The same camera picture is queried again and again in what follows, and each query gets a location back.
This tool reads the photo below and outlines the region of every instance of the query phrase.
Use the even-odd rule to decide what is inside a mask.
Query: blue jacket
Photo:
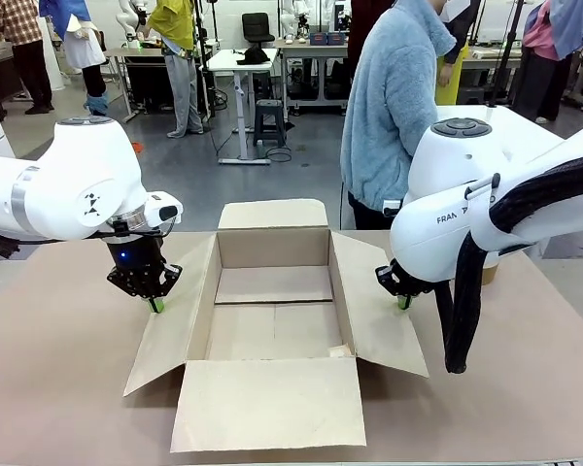
[[[51,17],[54,31],[65,40],[69,18],[73,15],[80,21],[90,21],[85,0],[40,0],[39,16]]]
[[[583,0],[547,0],[551,2],[551,33],[560,60],[583,47]],[[525,32],[537,20],[537,6],[527,17]]]
[[[436,57],[455,43],[428,0],[398,0],[369,33],[341,143],[343,183],[366,207],[408,191],[412,155],[438,118]]]

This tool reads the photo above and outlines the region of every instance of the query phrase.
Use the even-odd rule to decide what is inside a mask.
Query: pink shirt
[[[551,23],[544,22],[544,17],[551,11],[551,2],[546,0],[537,12],[537,20],[533,27],[527,31],[523,37],[523,45],[533,49],[536,55],[553,61],[559,61],[555,44],[553,43],[553,34]]]

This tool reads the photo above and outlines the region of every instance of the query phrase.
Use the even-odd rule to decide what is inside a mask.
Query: person in blue fleece jacket
[[[357,229],[388,229],[383,202],[403,199],[412,156],[438,119],[436,57],[456,44],[438,15],[446,0],[398,0],[360,55],[341,143]]]

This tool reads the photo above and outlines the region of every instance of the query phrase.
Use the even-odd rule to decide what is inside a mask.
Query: orange object on floor
[[[134,148],[134,151],[136,152],[136,154],[138,155],[140,152],[143,151],[143,149],[145,148],[145,146],[143,146],[140,143],[132,143],[132,147]]]

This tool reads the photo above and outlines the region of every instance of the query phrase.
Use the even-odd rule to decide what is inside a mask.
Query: yellow pants
[[[458,59],[456,60],[456,63],[454,63],[454,72],[451,75],[449,84],[442,87],[441,85],[438,85],[438,81],[436,81],[436,95],[434,97],[436,105],[456,105],[456,101],[458,100],[458,88],[460,87],[460,74],[463,71],[463,61],[466,56],[468,56],[468,44],[460,50]],[[442,56],[438,58],[438,73],[440,73],[444,62]]]

